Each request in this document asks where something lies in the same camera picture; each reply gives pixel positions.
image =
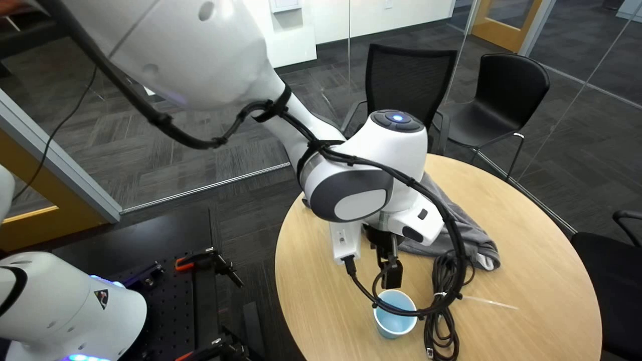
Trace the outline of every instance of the door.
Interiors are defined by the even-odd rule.
[[[477,0],[469,32],[516,54],[528,54],[554,0]]]

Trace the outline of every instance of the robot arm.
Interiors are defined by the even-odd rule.
[[[110,64],[185,108],[215,110],[235,102],[287,98],[283,112],[263,126],[285,146],[317,217],[357,227],[367,223],[421,243],[431,243],[441,231],[435,207],[391,174],[375,166],[329,160],[315,148],[319,142],[333,144],[335,152],[357,154],[419,181],[427,148],[423,126],[401,112],[375,112],[359,134],[345,140],[295,94],[285,96],[287,86],[269,64],[265,40],[241,0],[30,4],[52,16],[52,10],[64,8]]]

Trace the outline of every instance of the blue cup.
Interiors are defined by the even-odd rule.
[[[393,307],[405,309],[405,311],[417,311],[415,303],[399,289],[387,289],[387,291],[379,293],[379,299],[393,305]],[[393,313],[387,313],[379,307],[373,309],[373,315],[375,315],[379,333],[385,339],[397,339],[401,335],[407,335],[417,325],[417,317],[393,315]]]

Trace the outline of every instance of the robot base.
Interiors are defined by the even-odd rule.
[[[0,261],[4,281],[16,269],[28,279],[0,317],[2,337],[12,339],[6,361],[114,361],[140,335],[146,303],[120,283],[88,277],[50,253]]]

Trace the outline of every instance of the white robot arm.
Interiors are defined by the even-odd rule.
[[[331,162],[311,144],[333,144],[401,170],[423,174],[425,130],[403,112],[377,112],[349,140],[287,96],[285,82],[267,60],[265,40],[241,0],[38,0],[62,6],[98,50],[132,80],[191,110],[233,102],[285,102],[287,116],[261,122],[277,136],[311,211],[331,223],[369,223],[379,231],[431,243],[443,223],[429,201],[373,166]]]
[[[335,259],[357,255],[363,225],[425,245],[443,229],[435,205],[391,176],[393,170],[415,183],[421,181],[427,148],[421,122],[397,110],[379,110],[365,120],[355,136],[345,138],[289,92],[269,64],[263,36],[241,0],[28,0],[28,4],[42,8],[62,24],[70,22],[80,28],[114,68],[185,108],[215,110],[233,102],[269,102],[271,106],[261,114],[251,112],[251,116],[263,120],[261,124],[285,146],[309,209],[333,225]],[[22,269],[32,279],[20,291],[30,293],[28,299],[10,297],[20,285],[14,269]],[[60,259],[38,253],[16,255],[0,261],[0,305],[12,301],[10,313],[0,315],[0,337],[18,341],[10,359],[50,359],[52,349],[68,353],[66,345],[80,341],[70,337],[74,327],[42,323],[62,313],[46,309],[36,319],[28,315],[30,307],[24,301],[44,299],[36,295],[46,291],[44,281],[52,277],[48,275],[52,269],[66,269],[56,277],[78,291],[76,299],[92,295],[86,297],[90,299],[86,303],[76,305],[60,299],[60,305],[80,307],[82,313],[104,309],[100,295],[108,289],[114,299],[118,295],[134,315],[140,315],[130,325],[130,335],[140,331],[146,309],[136,295],[118,285],[88,279]],[[114,341],[118,347],[88,351],[114,359],[118,357],[114,351],[120,345],[126,349],[130,341],[132,337],[122,337]]]

